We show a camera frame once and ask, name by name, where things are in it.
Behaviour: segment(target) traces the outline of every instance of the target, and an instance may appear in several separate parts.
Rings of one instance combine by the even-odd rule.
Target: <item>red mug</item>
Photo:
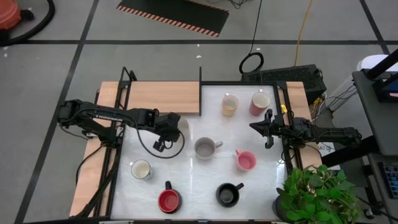
[[[182,198],[178,191],[172,189],[170,181],[166,181],[166,189],[160,193],[157,204],[164,213],[175,213],[181,207]]]
[[[267,93],[259,90],[251,99],[249,111],[253,116],[259,116],[271,103],[271,98]]]
[[[253,170],[256,166],[257,159],[256,156],[249,151],[240,151],[239,149],[235,150],[236,155],[238,156],[238,161],[236,166],[241,171],[249,171]]]

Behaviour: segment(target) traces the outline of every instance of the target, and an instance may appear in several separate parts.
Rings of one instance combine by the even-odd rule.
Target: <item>pink mug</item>
[[[236,163],[237,167],[241,171],[249,171],[253,170],[256,166],[257,159],[256,156],[249,151],[240,151],[239,149],[235,150],[236,155],[238,156],[238,161]]]
[[[253,116],[259,116],[270,105],[271,99],[262,90],[255,93],[251,99],[249,111]]]

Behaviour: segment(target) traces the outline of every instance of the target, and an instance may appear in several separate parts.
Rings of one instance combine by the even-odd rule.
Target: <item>gray mug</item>
[[[223,145],[222,141],[214,142],[210,138],[200,138],[195,143],[195,154],[201,160],[208,160],[214,156],[216,148]]]

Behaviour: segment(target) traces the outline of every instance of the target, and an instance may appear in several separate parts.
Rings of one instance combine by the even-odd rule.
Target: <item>black hose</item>
[[[0,42],[0,47],[10,46],[10,45],[14,45],[14,44],[20,44],[24,41],[27,41],[28,39],[30,39],[31,37],[33,37],[34,35],[39,33],[42,29],[44,29],[44,27],[46,27],[50,23],[50,21],[52,20],[54,14],[55,14],[54,2],[52,0],[47,0],[47,3],[49,4],[49,12],[47,13],[47,15],[44,17],[44,19],[39,24],[37,24],[33,29],[31,29],[30,31],[28,31],[25,34],[22,34],[18,37]]]

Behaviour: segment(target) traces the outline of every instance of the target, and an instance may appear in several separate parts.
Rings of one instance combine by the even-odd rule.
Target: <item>potted plant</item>
[[[342,170],[335,175],[327,166],[314,168],[293,170],[284,189],[277,188],[274,213],[287,223],[355,223],[362,211],[356,204],[354,184],[345,180]]]

